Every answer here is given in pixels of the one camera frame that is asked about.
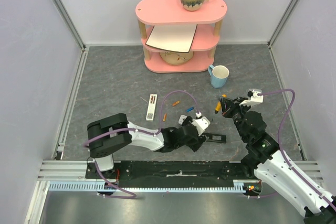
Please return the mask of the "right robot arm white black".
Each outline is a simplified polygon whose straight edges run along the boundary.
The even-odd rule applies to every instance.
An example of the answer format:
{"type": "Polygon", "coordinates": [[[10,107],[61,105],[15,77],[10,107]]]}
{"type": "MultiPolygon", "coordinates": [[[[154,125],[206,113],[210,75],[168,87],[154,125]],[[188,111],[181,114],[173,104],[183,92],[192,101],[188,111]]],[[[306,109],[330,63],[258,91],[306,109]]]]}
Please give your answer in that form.
{"type": "Polygon", "coordinates": [[[243,97],[221,97],[222,116],[233,120],[248,154],[240,172],[268,184],[303,216],[304,223],[335,223],[335,196],[312,180],[267,132],[261,113],[243,105],[243,97]]]}

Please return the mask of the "black remote control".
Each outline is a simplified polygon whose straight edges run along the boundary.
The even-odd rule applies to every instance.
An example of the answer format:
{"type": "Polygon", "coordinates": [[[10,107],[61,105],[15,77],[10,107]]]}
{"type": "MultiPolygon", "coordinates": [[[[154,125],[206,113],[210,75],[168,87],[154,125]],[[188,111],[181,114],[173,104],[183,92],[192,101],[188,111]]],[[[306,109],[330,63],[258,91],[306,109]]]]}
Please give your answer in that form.
{"type": "Polygon", "coordinates": [[[207,142],[226,144],[226,135],[204,133],[207,142]]]}

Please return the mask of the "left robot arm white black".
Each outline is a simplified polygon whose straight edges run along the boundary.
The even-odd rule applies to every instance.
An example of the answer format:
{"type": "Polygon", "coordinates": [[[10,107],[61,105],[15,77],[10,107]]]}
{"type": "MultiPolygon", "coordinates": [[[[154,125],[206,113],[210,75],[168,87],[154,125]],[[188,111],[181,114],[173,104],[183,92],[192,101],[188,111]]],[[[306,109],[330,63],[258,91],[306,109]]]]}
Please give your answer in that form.
{"type": "Polygon", "coordinates": [[[196,152],[205,141],[203,133],[210,123],[197,112],[196,118],[181,115],[180,127],[151,130],[133,124],[124,113],[119,113],[90,123],[87,126],[89,140],[83,146],[97,164],[97,173],[111,178],[115,173],[113,153],[116,151],[131,145],[161,153],[187,146],[196,152]]]}

